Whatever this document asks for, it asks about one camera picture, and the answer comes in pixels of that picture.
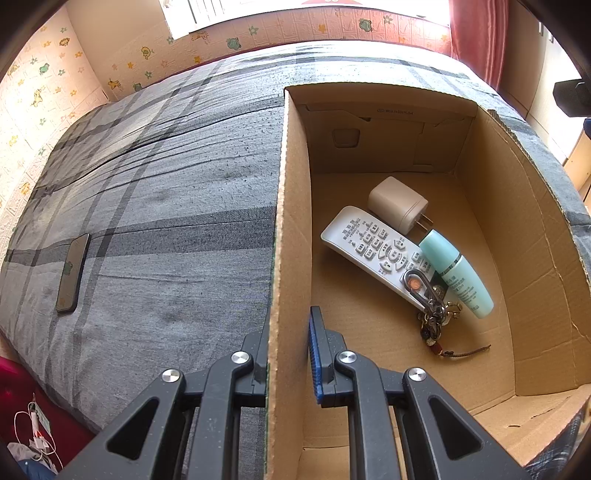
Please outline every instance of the red cloth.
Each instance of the red cloth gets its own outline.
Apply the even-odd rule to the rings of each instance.
[[[499,89],[509,21],[509,0],[449,0],[452,57]]]
[[[17,441],[13,427],[14,414],[21,410],[27,411],[33,393],[37,404],[49,420],[57,454],[66,466],[93,439],[94,434],[80,425],[68,412],[52,403],[21,365],[0,357],[0,437],[6,443]],[[33,433],[31,420],[26,415],[20,414],[17,417],[17,432],[21,443],[28,446]],[[51,461],[60,468],[54,455],[51,455]]]

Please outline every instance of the cardboard box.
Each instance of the cardboard box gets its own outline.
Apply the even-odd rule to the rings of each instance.
[[[389,175],[428,201],[434,228],[466,256],[493,312],[467,308],[433,355],[416,309],[328,249],[342,207],[367,210]],[[416,231],[410,238],[418,242]],[[370,83],[288,87],[269,334],[268,479],[349,477],[345,408],[320,408],[308,361],[311,305],[348,348],[397,371],[423,367],[522,465],[591,395],[591,295],[556,198],[494,112],[430,90]]]

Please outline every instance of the window curtain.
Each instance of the window curtain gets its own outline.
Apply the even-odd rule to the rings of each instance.
[[[449,0],[452,57],[498,90],[505,56],[509,0]]]

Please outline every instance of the keychain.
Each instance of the keychain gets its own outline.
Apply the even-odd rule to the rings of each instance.
[[[411,276],[418,277],[422,284],[425,285],[425,297],[418,293],[417,288],[411,288],[411,285],[414,284],[414,282],[411,281]],[[417,270],[416,268],[407,270],[403,275],[403,280],[404,287],[423,306],[424,311],[418,314],[418,319],[421,322],[421,338],[435,355],[460,358],[488,350],[491,347],[490,345],[487,345],[466,353],[444,351],[439,344],[441,327],[447,325],[450,320],[456,319],[459,316],[462,311],[462,305],[452,301],[448,301],[444,304],[441,295],[437,294],[437,290],[431,285],[431,282],[428,281],[422,271]]]

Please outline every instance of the white remote control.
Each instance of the white remote control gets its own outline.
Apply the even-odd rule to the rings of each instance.
[[[431,280],[435,269],[423,257],[421,249],[396,230],[369,213],[348,206],[324,229],[320,238],[419,310],[424,310],[404,287],[402,275],[417,268]],[[418,293],[424,296],[425,290],[425,286],[421,286]]]

